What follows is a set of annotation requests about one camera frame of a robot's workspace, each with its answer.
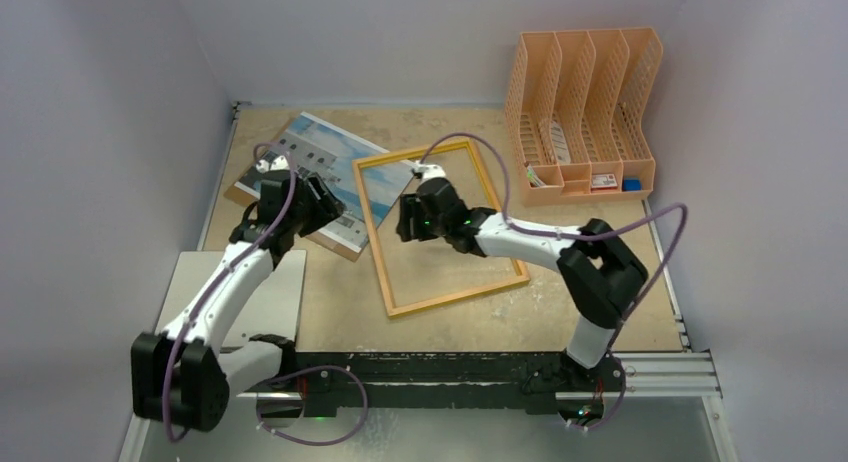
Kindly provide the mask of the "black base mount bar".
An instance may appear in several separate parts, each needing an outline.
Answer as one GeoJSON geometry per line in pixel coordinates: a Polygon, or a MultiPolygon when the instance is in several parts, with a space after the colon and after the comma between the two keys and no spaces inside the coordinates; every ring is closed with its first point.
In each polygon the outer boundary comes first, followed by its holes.
{"type": "Polygon", "coordinates": [[[297,352],[284,376],[255,383],[305,398],[308,417],[340,408],[521,410],[598,419],[601,396],[623,386],[624,369],[604,356],[586,369],[565,352],[297,352]]]}

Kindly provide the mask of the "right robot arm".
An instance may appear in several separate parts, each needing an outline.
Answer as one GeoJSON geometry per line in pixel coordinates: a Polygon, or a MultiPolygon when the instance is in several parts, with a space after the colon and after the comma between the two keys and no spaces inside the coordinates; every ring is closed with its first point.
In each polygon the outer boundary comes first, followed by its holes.
{"type": "Polygon", "coordinates": [[[579,313],[560,358],[571,387],[596,381],[625,314],[648,281],[645,265],[608,223],[593,218],[577,228],[506,221],[493,208],[468,207],[443,177],[399,198],[396,233],[404,242],[443,239],[455,251],[515,259],[558,273],[579,313]]]}

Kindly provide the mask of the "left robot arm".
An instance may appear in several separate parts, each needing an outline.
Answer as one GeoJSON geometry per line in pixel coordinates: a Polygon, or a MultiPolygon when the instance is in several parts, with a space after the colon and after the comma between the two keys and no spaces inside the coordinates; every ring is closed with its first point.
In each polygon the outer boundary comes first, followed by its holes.
{"type": "Polygon", "coordinates": [[[224,339],[248,300],[273,273],[297,237],[339,218],[345,205],[317,174],[271,169],[260,197],[243,212],[213,275],[178,317],[132,343],[132,405],[136,416],[162,423],[171,442],[209,432],[229,401],[261,383],[284,391],[297,381],[292,340],[252,336],[233,352],[224,339]]]}

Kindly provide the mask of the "red white small box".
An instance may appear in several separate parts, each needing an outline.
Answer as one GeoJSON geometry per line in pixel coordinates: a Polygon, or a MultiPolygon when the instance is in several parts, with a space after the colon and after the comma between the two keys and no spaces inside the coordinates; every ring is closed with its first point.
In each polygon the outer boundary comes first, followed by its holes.
{"type": "Polygon", "coordinates": [[[614,173],[593,174],[590,180],[590,190],[596,191],[615,191],[619,188],[619,183],[614,173]]]}

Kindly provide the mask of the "white label card in organizer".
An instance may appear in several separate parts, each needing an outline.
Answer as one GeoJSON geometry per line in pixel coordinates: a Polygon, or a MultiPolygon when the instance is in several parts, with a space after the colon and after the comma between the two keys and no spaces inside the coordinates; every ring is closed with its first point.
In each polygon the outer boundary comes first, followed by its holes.
{"type": "Polygon", "coordinates": [[[556,117],[542,118],[539,122],[539,131],[547,136],[552,150],[552,158],[560,165],[572,163],[570,150],[567,144],[565,132],[556,117]]]}

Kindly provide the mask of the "orange plastic file organizer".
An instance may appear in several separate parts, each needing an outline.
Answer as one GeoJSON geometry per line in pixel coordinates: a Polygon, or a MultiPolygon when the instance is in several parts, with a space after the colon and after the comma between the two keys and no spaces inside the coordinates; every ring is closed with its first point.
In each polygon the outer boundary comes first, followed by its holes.
{"type": "Polygon", "coordinates": [[[526,206],[641,201],[654,190],[656,161],[643,132],[664,50],[652,27],[520,34],[504,105],[526,206]],[[562,126],[572,163],[552,158],[542,118],[562,126]],[[615,191],[590,190],[593,174],[614,173],[615,191]],[[643,189],[623,192],[624,179],[643,189]]]}

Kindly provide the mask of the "yellow wooden picture frame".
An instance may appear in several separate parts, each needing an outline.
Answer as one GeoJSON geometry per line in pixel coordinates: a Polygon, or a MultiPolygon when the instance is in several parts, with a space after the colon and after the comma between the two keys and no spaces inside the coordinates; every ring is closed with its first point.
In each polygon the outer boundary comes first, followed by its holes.
{"type": "Polygon", "coordinates": [[[429,147],[404,149],[355,159],[352,162],[354,181],[360,196],[360,205],[369,244],[372,248],[378,283],[387,315],[390,318],[523,287],[530,282],[527,265],[516,258],[512,258],[510,262],[514,275],[502,281],[398,306],[395,303],[381,241],[373,222],[373,213],[362,171],[405,161],[413,163],[414,175],[425,184],[425,188],[422,193],[403,194],[399,197],[398,207],[400,212],[396,233],[404,242],[411,240],[427,241],[445,237],[447,242],[459,252],[482,256],[483,252],[476,245],[474,235],[482,226],[486,216],[491,216],[502,209],[488,169],[478,148],[473,144],[470,134],[448,135],[429,147]],[[469,154],[476,176],[481,183],[487,201],[490,203],[488,208],[468,208],[457,195],[456,190],[447,187],[446,177],[440,175],[436,168],[428,167],[425,163],[425,159],[431,154],[442,154],[457,150],[464,150],[469,154]]]}

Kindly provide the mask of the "blue small object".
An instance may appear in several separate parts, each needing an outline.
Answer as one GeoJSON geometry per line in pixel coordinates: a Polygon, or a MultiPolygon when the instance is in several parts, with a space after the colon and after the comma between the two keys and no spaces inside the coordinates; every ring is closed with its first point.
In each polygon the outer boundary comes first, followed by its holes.
{"type": "Polygon", "coordinates": [[[627,178],[623,180],[621,188],[623,192],[638,192],[643,189],[643,186],[638,178],[627,178]]]}

